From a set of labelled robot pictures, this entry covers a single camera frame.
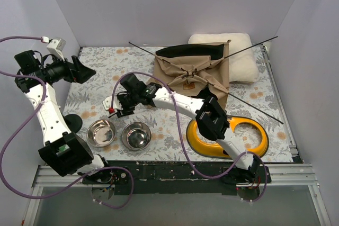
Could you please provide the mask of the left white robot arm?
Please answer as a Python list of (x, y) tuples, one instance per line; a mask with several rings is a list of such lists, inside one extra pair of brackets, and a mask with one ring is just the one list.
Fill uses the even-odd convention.
[(95, 171), (94, 177), (100, 183), (108, 183), (113, 176), (112, 169), (77, 135), (82, 127), (81, 117), (76, 114), (63, 116), (52, 86), (61, 79), (83, 84), (95, 75), (95, 70), (84, 66), (77, 56), (72, 56), (71, 62), (53, 56), (52, 63), (46, 65), (32, 50), (14, 58), (20, 66), (15, 83), (38, 111), (43, 134), (43, 147), (38, 151), (41, 159), (60, 176)]

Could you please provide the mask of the beige fabric pet tent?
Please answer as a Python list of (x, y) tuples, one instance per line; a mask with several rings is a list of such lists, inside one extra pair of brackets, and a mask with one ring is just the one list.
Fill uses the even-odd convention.
[(148, 83), (166, 83), (177, 93), (205, 99), (213, 96), (225, 109), (229, 92), (229, 41), (182, 44), (155, 52)]

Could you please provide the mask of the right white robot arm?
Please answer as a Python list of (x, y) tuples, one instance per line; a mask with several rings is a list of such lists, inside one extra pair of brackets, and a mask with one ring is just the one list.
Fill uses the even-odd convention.
[(127, 73), (118, 82), (125, 91), (112, 94), (103, 101), (106, 111), (117, 117), (133, 114), (138, 104), (173, 110), (196, 121), (200, 134), (221, 146), (221, 152), (229, 155), (234, 163), (223, 174), (236, 170), (243, 181), (252, 182), (259, 176), (260, 157), (248, 151), (237, 138), (230, 125), (230, 118), (217, 99), (191, 98), (171, 91), (164, 83), (146, 85), (134, 73)]

